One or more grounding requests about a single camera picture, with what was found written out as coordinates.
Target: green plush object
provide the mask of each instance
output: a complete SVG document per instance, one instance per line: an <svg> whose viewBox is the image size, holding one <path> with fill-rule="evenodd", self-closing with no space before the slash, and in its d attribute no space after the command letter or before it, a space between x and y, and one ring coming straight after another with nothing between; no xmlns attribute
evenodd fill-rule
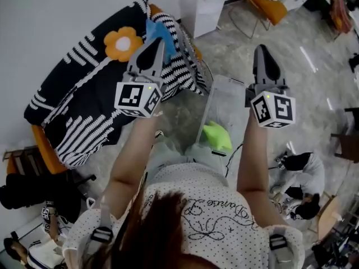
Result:
<svg viewBox="0 0 359 269"><path fill-rule="evenodd" d="M209 125L203 126L207 139L211 146L218 151L231 151L232 143L228 132L219 124L210 121Z"/></svg>

